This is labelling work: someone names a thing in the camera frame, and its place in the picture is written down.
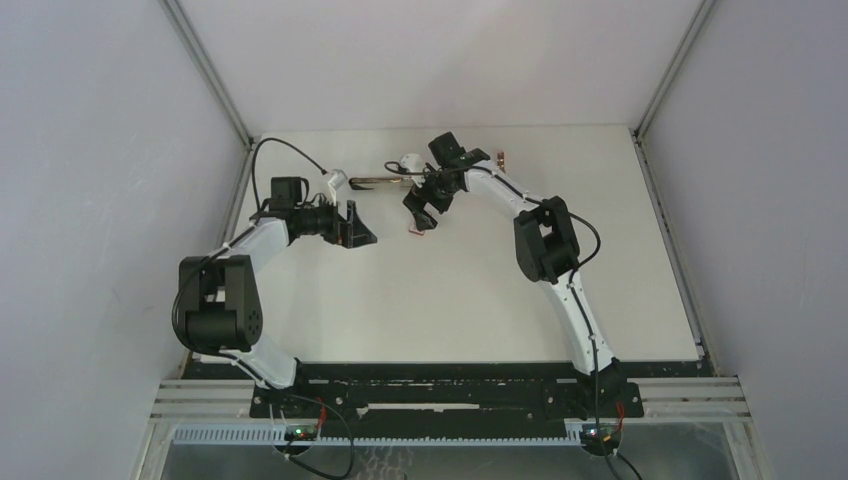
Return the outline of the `black and beige stapler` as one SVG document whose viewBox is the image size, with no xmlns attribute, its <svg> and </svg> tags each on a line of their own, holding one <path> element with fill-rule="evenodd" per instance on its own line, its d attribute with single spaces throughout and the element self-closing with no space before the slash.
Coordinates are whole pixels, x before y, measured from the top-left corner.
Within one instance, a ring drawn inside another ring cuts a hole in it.
<svg viewBox="0 0 848 480">
<path fill-rule="evenodd" d="M 408 176 L 352 177 L 348 180 L 348 184 L 354 191 L 375 191 L 392 188 L 409 189 L 414 181 Z"/>
</svg>

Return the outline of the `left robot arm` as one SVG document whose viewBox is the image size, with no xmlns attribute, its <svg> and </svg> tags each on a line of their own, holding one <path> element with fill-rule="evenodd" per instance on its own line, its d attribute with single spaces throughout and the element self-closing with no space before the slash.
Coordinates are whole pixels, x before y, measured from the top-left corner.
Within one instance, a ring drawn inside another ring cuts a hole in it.
<svg viewBox="0 0 848 480">
<path fill-rule="evenodd" d="M 310 409 L 313 392 L 295 379 L 298 359 L 263 333 L 256 275 L 304 236 L 346 249 L 378 240 L 349 197 L 347 175 L 334 169 L 322 180 L 322 191 L 309 199 L 306 179 L 273 178 L 269 198 L 261 201 L 241 233 L 213 252 L 180 262 L 171 313 L 172 329 L 184 347 L 224 359 L 258 387 L 275 390 L 274 404 L 290 417 Z"/>
</svg>

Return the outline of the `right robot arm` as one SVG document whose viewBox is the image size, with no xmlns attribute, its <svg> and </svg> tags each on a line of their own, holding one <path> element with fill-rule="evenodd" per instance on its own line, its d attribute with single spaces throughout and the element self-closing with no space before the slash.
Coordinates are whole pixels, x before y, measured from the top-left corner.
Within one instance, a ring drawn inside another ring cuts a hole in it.
<svg viewBox="0 0 848 480">
<path fill-rule="evenodd" d="M 542 288 L 567 332 L 572 363 L 583 383 L 577 391 L 579 406 L 589 415 L 605 415 L 616 405 L 615 387 L 625 383 L 626 376 L 601 332 L 582 285 L 585 263 L 574 229 L 578 216 L 558 196 L 530 194 L 487 153 L 465 149 L 451 132 L 436 137 L 428 147 L 433 163 L 407 154 L 384 166 L 413 180 L 403 204 L 412 214 L 415 231 L 435 229 L 438 222 L 427 209 L 447 212 L 459 192 L 486 198 L 498 207 L 512 223 L 520 271 Z"/>
</svg>

